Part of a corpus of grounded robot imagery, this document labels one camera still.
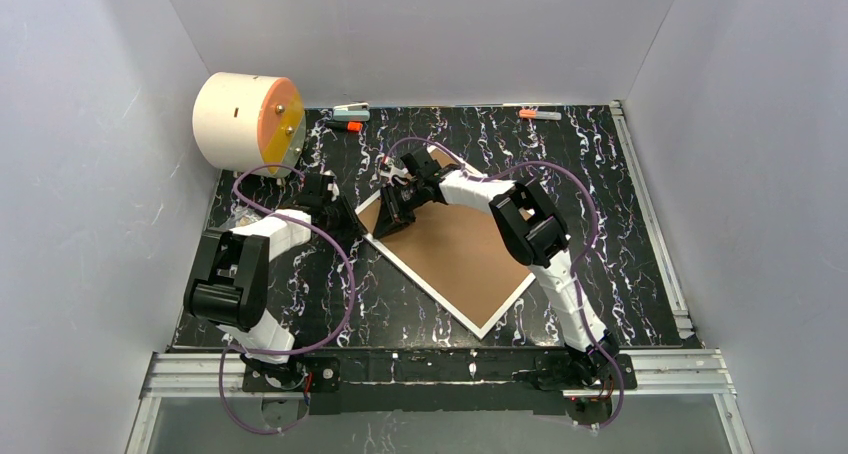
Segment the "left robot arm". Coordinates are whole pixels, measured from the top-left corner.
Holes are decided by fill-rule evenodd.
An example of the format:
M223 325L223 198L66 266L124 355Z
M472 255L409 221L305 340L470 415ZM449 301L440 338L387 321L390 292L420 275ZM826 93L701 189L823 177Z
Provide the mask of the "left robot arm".
M272 366L314 352L334 340L349 323L357 299L355 273L336 234L361 236L365 228L335 176L306 174L300 191L283 208L231 229L206 230L199 241L184 293L184 311L217 326L246 359ZM344 316L326 338L296 348L294 335L267 308L272 262L315 239L339 255L347 274Z

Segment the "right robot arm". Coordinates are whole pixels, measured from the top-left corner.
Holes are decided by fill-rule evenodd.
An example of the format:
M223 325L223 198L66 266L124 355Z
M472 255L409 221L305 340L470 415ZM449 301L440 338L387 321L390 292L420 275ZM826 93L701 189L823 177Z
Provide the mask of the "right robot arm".
M538 179L473 175L463 163L440 165L425 149L405 154L401 161L401 167L385 161L379 168L385 182L375 238L413 224L415 210L429 202L491 214L506 250L529 268L556 313L571 358L570 375L585 385L623 380L616 359L619 345L583 294L566 220Z

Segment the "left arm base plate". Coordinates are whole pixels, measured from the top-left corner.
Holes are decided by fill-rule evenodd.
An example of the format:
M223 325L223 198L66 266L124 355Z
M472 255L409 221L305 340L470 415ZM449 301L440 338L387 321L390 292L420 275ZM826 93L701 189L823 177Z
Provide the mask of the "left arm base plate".
M332 393L340 385L341 365L333 357L294 356L287 363L271 364L242 354L245 392Z

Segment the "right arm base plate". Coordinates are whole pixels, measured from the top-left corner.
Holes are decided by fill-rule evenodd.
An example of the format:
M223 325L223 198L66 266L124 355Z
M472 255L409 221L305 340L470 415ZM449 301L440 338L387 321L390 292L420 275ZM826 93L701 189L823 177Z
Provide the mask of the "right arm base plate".
M618 370L603 356L577 359L568 354L545 352L536 356L530 369L513 372L511 380L541 391L587 391L589 396L611 396L617 389L635 390L638 381L628 356L614 358Z

